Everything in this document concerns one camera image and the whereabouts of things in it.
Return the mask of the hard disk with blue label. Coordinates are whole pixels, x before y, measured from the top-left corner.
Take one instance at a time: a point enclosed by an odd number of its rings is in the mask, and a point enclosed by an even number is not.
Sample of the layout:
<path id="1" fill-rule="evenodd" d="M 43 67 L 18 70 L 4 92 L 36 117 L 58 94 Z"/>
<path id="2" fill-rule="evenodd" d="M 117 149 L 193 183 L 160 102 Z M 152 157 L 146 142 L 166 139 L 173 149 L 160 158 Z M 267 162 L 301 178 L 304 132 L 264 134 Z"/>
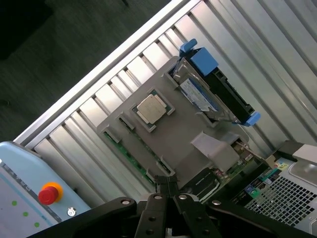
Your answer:
<path id="1" fill-rule="evenodd" d="M 240 123 L 220 97 L 210 91 L 207 83 L 185 58 L 176 63 L 171 76 L 189 101 L 210 120 Z"/>

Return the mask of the silver CPU chip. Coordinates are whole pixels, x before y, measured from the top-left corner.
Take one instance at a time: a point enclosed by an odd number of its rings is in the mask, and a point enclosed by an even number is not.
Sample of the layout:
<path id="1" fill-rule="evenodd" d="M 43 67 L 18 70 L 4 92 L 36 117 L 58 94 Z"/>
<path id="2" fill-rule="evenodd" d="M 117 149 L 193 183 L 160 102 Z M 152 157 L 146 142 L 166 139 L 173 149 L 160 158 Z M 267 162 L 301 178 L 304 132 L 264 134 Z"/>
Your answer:
<path id="1" fill-rule="evenodd" d="M 155 124 L 166 112 L 167 104 L 159 95 L 150 94 L 137 105 L 137 115 L 146 124 Z"/>

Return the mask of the red emergency stop button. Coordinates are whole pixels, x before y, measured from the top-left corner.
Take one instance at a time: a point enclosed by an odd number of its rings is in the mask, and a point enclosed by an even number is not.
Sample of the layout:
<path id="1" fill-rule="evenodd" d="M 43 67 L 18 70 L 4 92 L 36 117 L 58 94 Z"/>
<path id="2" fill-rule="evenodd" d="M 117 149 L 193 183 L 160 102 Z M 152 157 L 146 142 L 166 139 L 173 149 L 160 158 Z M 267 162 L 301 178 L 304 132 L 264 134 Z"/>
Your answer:
<path id="1" fill-rule="evenodd" d="M 63 197 L 63 188 L 57 182 L 48 182 L 38 193 L 38 201 L 43 205 L 52 205 Z"/>

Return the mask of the light blue control box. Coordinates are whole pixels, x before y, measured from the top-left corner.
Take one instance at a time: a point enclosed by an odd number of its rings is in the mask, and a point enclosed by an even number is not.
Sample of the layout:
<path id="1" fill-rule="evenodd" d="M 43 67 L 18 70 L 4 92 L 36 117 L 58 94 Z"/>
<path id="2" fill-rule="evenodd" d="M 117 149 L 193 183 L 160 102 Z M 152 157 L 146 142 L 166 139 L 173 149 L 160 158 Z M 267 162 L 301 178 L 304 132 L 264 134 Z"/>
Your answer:
<path id="1" fill-rule="evenodd" d="M 52 205 L 38 201 L 38 193 L 48 182 L 63 188 L 62 199 Z M 0 238 L 26 238 L 61 223 L 90 207 L 76 192 L 35 152 L 13 142 L 0 143 Z"/>

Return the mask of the green RAM stick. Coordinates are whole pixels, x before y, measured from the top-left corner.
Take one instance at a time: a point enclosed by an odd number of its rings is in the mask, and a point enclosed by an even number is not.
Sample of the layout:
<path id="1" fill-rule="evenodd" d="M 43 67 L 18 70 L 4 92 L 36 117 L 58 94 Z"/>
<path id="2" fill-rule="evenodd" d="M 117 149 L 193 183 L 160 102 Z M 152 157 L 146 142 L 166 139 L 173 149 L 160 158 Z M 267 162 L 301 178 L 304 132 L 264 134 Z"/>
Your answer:
<path id="1" fill-rule="evenodd" d="M 128 125 L 127 122 L 124 121 L 124 119 L 119 118 L 119 121 L 126 127 L 126 129 L 131 133 L 142 145 L 143 147 L 153 156 L 153 158 L 156 161 L 156 164 L 158 167 L 162 169 L 162 171 L 168 175 L 171 176 L 174 174 L 174 170 L 163 161 L 162 157 L 159 157 L 151 148 L 150 146 L 144 142 L 144 140 L 138 135 L 135 128 L 132 128 Z"/>
<path id="2" fill-rule="evenodd" d="M 115 148 L 123 155 L 123 157 L 145 178 L 151 185 L 155 185 L 155 181 L 148 176 L 147 170 L 135 159 L 135 157 L 120 143 L 116 143 L 114 139 L 104 132 L 105 137 L 115 146 Z"/>

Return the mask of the black PC case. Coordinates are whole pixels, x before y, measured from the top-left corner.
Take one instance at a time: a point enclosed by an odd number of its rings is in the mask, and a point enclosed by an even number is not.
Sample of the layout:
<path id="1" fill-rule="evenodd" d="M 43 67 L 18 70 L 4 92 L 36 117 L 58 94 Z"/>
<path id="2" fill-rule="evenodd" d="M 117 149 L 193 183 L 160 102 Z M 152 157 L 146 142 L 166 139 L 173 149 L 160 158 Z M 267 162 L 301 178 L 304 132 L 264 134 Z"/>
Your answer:
<path id="1" fill-rule="evenodd" d="M 232 201 L 317 237 L 317 146 L 285 141 Z"/>

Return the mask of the blue and black disk caddy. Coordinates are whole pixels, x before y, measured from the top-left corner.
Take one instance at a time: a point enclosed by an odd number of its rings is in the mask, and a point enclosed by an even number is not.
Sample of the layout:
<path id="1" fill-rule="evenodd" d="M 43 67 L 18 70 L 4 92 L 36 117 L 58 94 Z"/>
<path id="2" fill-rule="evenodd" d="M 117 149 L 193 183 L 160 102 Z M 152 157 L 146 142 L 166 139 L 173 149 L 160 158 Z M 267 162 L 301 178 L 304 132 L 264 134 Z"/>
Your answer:
<path id="1" fill-rule="evenodd" d="M 205 48 L 195 48 L 196 39 L 184 43 L 179 49 L 179 61 L 185 58 L 210 87 L 210 91 L 220 97 L 242 126 L 253 126 L 261 118 L 261 114 L 248 104 L 229 83 L 227 77 L 218 68 L 218 62 Z"/>

